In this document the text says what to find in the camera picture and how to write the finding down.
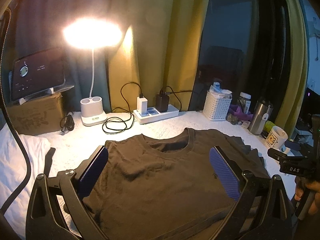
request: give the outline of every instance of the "black charger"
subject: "black charger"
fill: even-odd
[[[163,90],[160,90],[159,94],[156,95],[156,109],[160,113],[168,111],[169,99],[169,96]]]

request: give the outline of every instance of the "lamp base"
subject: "lamp base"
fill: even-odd
[[[85,126],[93,126],[105,122],[107,114],[103,111],[102,98],[84,98],[80,101],[81,120]]]
[[[104,123],[107,120],[107,114],[103,112],[102,114],[90,117],[81,116],[81,120],[84,126],[93,126],[96,124]]]

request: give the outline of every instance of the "blue gripper pad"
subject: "blue gripper pad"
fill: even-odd
[[[109,158],[108,149],[104,149],[91,162],[78,183],[78,197],[83,199],[90,195],[94,185],[96,184],[103,168],[106,166]]]
[[[215,147],[209,152],[209,160],[227,195],[238,201],[241,194],[239,180]]]

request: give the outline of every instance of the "purple object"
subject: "purple object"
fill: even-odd
[[[253,114],[244,114],[242,112],[241,106],[238,105],[230,105],[228,114],[232,114],[239,118],[239,120],[243,121],[251,121]]]

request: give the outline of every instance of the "thermos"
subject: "thermos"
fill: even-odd
[[[260,98],[254,109],[253,117],[248,130],[254,135],[260,135],[266,121],[271,115],[272,110],[273,105],[264,98]]]

